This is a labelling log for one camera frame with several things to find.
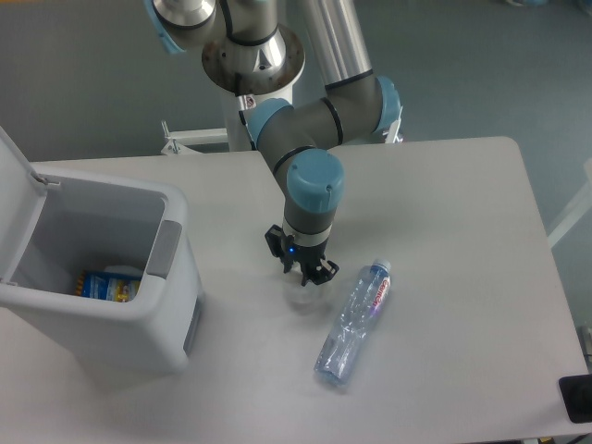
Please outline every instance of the blue joint cap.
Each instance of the blue joint cap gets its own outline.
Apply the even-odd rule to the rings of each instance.
[[[158,18],[158,16],[154,12],[152,0],[144,0],[144,7],[146,8],[146,12],[148,13],[148,17],[150,18],[150,21],[152,21],[152,24],[154,25],[154,28],[156,29],[156,33],[158,33],[158,38],[160,39],[160,43],[162,43],[163,46],[165,47],[165,51],[169,54],[184,53],[185,51],[182,50],[181,48],[179,48],[179,46],[175,43],[175,41],[171,38],[171,36],[168,35],[168,32],[167,32],[167,30],[165,30],[165,27],[163,26],[163,24],[160,22],[160,19]]]
[[[255,146],[257,146],[259,135],[261,134],[261,131],[263,131],[267,121],[273,117],[277,111],[286,106],[291,105],[290,102],[285,99],[267,99],[261,104],[258,104],[247,117],[249,133],[251,134],[251,139],[255,143]]]
[[[401,99],[394,83],[388,77],[378,76],[376,79],[382,90],[382,113],[380,114],[380,120],[374,132],[380,132],[388,128],[392,122],[399,118],[399,114],[401,113]]]
[[[343,196],[343,166],[333,154],[317,148],[294,156],[287,186],[300,208],[316,214],[334,210]]]

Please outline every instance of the trash bin lid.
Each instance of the trash bin lid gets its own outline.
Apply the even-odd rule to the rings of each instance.
[[[9,280],[25,251],[45,202],[45,185],[0,128],[0,280]]]

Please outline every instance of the cable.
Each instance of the cable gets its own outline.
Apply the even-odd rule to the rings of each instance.
[[[577,442],[580,442],[582,439],[589,437],[591,434],[590,433],[586,433],[585,435],[580,435],[577,438],[572,439],[571,441],[567,442],[566,444],[576,444]]]

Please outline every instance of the white trash bin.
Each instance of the white trash bin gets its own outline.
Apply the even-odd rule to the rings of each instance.
[[[0,128],[0,306],[80,357],[187,365],[204,295],[187,219],[171,185],[33,168]],[[73,295],[83,270],[110,265],[143,270],[133,300]]]

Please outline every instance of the plastic water bottle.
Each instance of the plastic water bottle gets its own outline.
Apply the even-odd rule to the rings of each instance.
[[[355,289],[335,320],[314,370],[327,382],[344,386],[358,351],[376,323],[389,294],[390,263],[376,259],[360,271]]]

